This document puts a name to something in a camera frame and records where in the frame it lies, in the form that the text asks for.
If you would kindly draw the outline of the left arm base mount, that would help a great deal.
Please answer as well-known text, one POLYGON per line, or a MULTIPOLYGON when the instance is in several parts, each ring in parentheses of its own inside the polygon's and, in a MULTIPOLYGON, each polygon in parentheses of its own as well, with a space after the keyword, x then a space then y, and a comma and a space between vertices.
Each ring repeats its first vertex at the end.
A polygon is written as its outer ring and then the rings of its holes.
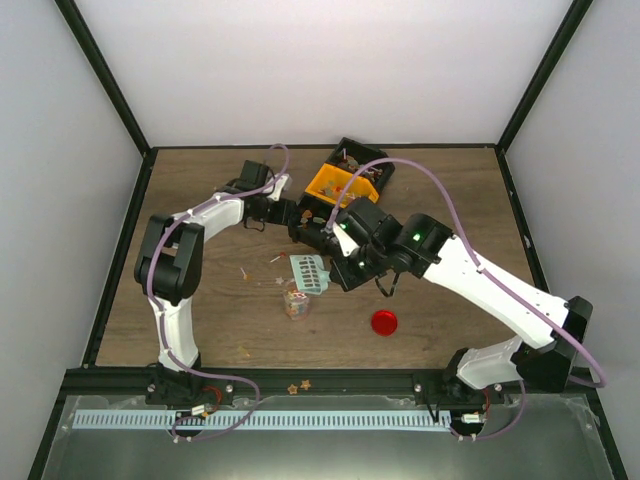
POLYGON ((147 376, 146 403, 167 407, 192 407, 204 403, 229 404, 236 382, 203 378, 184 371, 173 371, 160 363, 144 368, 147 376))

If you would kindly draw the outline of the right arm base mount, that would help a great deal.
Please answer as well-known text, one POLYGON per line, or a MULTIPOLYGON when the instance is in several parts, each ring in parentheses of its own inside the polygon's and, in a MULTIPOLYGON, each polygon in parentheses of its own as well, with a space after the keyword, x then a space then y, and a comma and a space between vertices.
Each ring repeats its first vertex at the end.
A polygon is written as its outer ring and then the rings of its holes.
POLYGON ((457 350, 440 369, 420 369, 411 376, 418 404, 475 406, 484 402, 484 394, 465 384, 457 376, 457 367, 469 348, 457 350))

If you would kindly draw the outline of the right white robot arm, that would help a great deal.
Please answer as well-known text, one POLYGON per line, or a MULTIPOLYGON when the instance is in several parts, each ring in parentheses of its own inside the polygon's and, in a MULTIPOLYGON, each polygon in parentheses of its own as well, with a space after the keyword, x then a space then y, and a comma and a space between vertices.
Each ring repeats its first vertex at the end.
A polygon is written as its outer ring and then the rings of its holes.
POLYGON ((498 383, 523 381, 560 393, 571 382, 593 310, 584 298, 564 300, 541 291, 474 258, 459 236, 432 217, 417 213, 400 223, 367 198, 340 210, 330 231, 337 243, 330 278, 344 291, 388 272, 408 273, 460 295, 514 332, 510 340, 454 354, 444 376, 451 400, 468 402, 498 383))

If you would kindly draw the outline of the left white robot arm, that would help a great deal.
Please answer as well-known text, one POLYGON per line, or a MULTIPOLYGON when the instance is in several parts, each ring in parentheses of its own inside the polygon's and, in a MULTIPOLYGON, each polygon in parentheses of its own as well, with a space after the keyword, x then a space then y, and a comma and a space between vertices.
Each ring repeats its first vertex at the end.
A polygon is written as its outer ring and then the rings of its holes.
POLYGON ((291 185, 285 171, 247 161, 239 178, 206 201, 183 212, 154 214, 147 224, 134 267, 134 279, 154 313, 159 364, 175 372, 170 393, 181 403, 196 402, 203 377, 192 371, 199 362, 192 322, 192 297, 200 284, 207 241, 249 219, 286 224, 293 203, 282 197, 291 185))

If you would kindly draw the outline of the light blue slotted scoop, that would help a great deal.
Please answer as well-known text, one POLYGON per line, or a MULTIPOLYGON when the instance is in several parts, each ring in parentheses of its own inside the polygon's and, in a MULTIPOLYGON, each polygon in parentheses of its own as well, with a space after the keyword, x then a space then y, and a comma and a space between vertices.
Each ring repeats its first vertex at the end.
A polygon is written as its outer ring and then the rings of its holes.
POLYGON ((329 286, 329 272, 319 255, 291 255, 289 257, 296 288, 307 295, 319 296, 329 286))

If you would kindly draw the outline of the black candy bin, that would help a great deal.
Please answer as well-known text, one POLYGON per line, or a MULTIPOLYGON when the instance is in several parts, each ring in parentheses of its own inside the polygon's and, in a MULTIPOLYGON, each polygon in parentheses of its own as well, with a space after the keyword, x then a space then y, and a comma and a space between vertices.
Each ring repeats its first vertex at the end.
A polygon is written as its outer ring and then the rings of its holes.
MULTIPOLYGON (((387 153, 377 147, 343 137, 329 156, 327 163, 352 174, 369 162, 387 157, 387 153)), ((362 177, 369 180, 375 190, 381 193, 394 172, 395 166, 392 163, 384 163, 368 168, 362 177)))
POLYGON ((337 254, 338 240, 326 231, 332 209, 333 204, 303 193, 288 214, 287 226, 291 240, 311 247, 320 255, 337 254))

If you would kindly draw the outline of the orange candy bin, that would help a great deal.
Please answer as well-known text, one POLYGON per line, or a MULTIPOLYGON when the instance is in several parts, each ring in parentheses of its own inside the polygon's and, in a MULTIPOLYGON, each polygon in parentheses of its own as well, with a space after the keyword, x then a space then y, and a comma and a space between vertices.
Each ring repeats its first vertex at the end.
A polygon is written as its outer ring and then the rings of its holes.
MULTIPOLYGON (((311 182, 305 188, 305 193, 321 201, 334 205, 336 200, 345 190, 346 184, 352 178, 353 173, 343 170, 337 166, 324 163, 311 182)), ((379 200, 379 193, 374 185, 367 178, 357 177, 349 187, 345 197, 340 203, 341 207, 346 207, 349 203, 359 197, 366 197, 373 203, 379 200)))

